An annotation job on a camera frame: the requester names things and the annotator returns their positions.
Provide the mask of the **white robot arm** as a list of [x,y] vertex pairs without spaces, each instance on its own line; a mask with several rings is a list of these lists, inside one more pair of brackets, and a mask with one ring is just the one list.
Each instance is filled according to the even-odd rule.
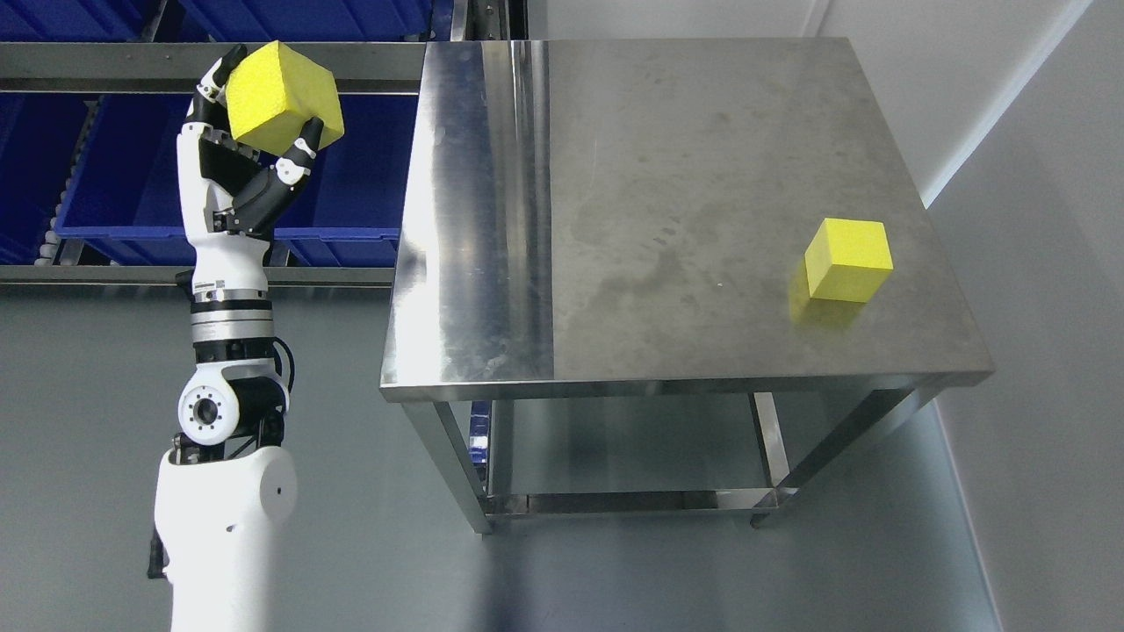
[[173,631],[269,631],[298,484],[268,292],[206,285],[191,295],[191,337],[180,431],[158,463],[149,571],[171,585]]

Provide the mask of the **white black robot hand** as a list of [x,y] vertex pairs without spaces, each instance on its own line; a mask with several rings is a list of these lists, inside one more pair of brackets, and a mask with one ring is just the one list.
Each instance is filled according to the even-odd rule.
[[193,303],[265,299],[273,228],[312,180],[320,148],[324,121],[317,117],[269,168],[256,148],[235,139],[226,87],[248,55],[236,44],[200,76],[176,134],[182,224],[194,249],[185,294]]

